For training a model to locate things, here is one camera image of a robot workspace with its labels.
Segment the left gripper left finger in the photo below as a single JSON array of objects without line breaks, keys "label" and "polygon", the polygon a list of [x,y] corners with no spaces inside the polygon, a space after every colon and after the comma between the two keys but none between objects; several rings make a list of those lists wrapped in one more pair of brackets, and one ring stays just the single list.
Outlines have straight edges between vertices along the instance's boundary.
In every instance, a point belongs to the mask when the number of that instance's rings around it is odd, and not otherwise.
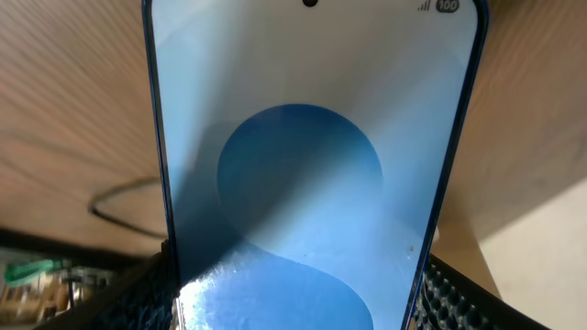
[{"label": "left gripper left finger", "polygon": [[168,330],[179,295],[170,243],[89,300],[35,330]]}]

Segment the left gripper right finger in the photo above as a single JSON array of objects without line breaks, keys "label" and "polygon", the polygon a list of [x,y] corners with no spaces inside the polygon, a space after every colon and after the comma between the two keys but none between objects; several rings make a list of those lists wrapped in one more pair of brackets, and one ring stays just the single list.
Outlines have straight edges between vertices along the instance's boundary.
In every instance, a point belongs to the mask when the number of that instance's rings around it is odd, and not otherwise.
[{"label": "left gripper right finger", "polygon": [[412,328],[548,330],[433,255],[423,272]]}]

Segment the blue Galaxy smartphone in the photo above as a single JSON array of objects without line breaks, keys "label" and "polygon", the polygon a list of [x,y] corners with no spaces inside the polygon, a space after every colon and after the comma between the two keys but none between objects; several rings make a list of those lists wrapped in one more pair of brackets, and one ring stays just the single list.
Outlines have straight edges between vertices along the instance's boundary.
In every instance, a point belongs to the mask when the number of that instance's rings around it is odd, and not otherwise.
[{"label": "blue Galaxy smartphone", "polygon": [[405,329],[488,29],[481,0],[142,5],[188,329]]}]

